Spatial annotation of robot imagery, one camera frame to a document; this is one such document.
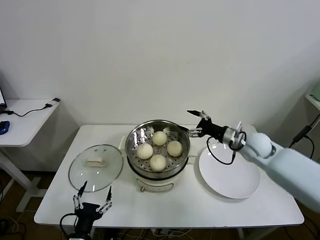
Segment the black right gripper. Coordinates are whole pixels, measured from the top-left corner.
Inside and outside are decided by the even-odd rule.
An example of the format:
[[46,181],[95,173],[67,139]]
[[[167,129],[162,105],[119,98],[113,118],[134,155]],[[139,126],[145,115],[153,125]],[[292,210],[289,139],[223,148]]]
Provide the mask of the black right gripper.
[[226,132],[225,126],[214,124],[212,119],[203,110],[187,110],[187,112],[196,117],[200,117],[201,120],[196,128],[192,129],[176,124],[175,127],[181,136],[184,138],[201,138],[208,135],[220,143],[223,143],[223,137]]

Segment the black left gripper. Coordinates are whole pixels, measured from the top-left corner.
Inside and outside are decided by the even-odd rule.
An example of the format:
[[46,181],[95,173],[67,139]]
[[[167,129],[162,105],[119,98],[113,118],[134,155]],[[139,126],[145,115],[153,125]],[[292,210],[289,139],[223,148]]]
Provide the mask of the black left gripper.
[[72,198],[74,205],[74,213],[78,220],[75,225],[75,232],[91,232],[94,221],[99,220],[112,207],[112,187],[109,187],[105,204],[99,206],[98,204],[82,202],[82,195],[87,186],[87,181],[78,190]]

